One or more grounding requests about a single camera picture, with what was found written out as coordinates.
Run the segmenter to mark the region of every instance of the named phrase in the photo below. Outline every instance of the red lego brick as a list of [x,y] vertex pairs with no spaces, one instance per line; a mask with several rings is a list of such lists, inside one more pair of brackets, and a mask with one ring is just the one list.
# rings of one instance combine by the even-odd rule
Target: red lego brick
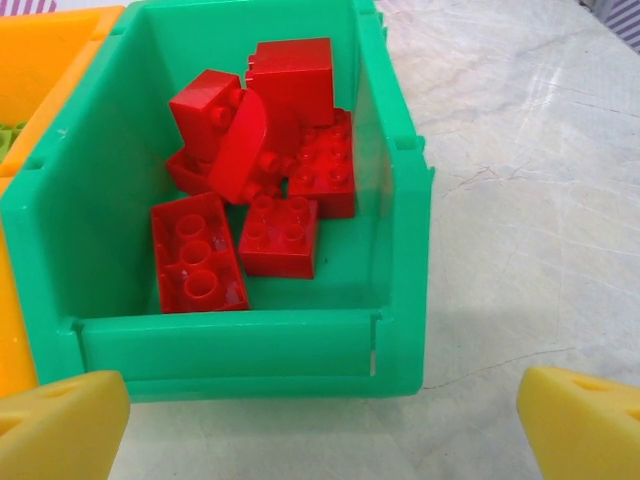
[[331,40],[259,43],[249,56],[247,88],[292,108],[304,126],[333,124]]
[[189,195],[200,195],[211,191],[207,174],[211,164],[196,160],[184,148],[167,161],[167,170],[178,190]]
[[302,133],[288,194],[317,200],[320,218],[351,218],[355,215],[351,115],[336,109],[335,119],[331,127]]
[[211,189],[233,204],[279,196],[300,147],[300,125],[284,105],[247,90],[209,172]]
[[220,197],[156,205],[151,223],[163,313],[249,308]]
[[238,245],[245,272],[259,277],[313,278],[317,232],[314,200],[257,197]]
[[215,159],[243,95],[237,75],[205,70],[169,101],[189,155]]

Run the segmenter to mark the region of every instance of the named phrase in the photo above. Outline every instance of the building block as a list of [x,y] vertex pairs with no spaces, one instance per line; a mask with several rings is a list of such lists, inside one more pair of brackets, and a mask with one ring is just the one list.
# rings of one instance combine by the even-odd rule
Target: building block
[[316,201],[257,197],[238,245],[247,275],[313,278],[317,232]]
[[27,126],[27,122],[20,122],[18,123],[15,127],[13,127],[11,129],[11,144],[13,145],[13,142],[16,141],[16,138],[18,138],[18,135],[20,135],[22,133],[22,130],[24,130],[24,127]]
[[9,153],[11,148],[11,130],[0,130],[0,162]]
[[215,193],[151,209],[163,313],[245,310],[247,291]]
[[299,147],[295,114],[247,90],[211,166],[209,185],[236,205],[250,203],[259,194],[279,196]]
[[0,478],[106,480],[129,419],[118,372],[101,371],[0,400]]
[[304,126],[333,123],[331,40],[258,43],[249,56],[247,88],[292,108]]
[[638,478],[639,388],[533,367],[522,378],[517,406],[546,480]]
[[355,215],[351,115],[336,109],[331,127],[307,128],[289,178],[289,195],[317,200],[320,218]]
[[205,70],[169,101],[187,152],[212,162],[244,90],[231,73]]
[[176,187],[189,195],[200,195],[211,191],[207,182],[207,173],[210,168],[210,163],[197,160],[189,155],[184,148],[181,148],[167,161],[167,170]]

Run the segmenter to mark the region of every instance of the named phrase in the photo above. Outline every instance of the plastic bin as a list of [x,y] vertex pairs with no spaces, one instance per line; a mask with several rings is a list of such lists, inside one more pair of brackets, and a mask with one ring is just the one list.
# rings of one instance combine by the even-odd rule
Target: plastic bin
[[[0,195],[58,114],[123,7],[0,18],[0,123],[28,121],[0,163]],[[0,397],[36,377],[0,227]]]
[[[122,372],[135,400],[389,396],[422,383],[430,194],[370,0],[127,8],[1,201],[41,382]],[[178,197],[168,100],[265,40],[331,37],[354,112],[357,213],[323,221],[314,280],[247,278],[252,310],[159,313],[150,207]],[[229,210],[234,235],[243,212]]]

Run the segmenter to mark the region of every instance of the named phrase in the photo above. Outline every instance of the table surface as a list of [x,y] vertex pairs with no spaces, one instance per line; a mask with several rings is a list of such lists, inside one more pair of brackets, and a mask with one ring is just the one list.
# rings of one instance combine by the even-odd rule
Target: table surface
[[574,0],[378,5],[437,169],[424,388],[134,405],[112,479],[539,479],[528,366],[640,384],[640,57]]

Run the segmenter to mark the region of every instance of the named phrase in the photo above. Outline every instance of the orange bin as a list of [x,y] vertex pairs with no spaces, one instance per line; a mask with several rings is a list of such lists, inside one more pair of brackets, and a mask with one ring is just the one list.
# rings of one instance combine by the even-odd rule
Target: orange bin
[[[124,10],[0,18],[0,123],[27,122],[0,164],[0,195],[18,173]],[[37,385],[0,225],[0,397]]]

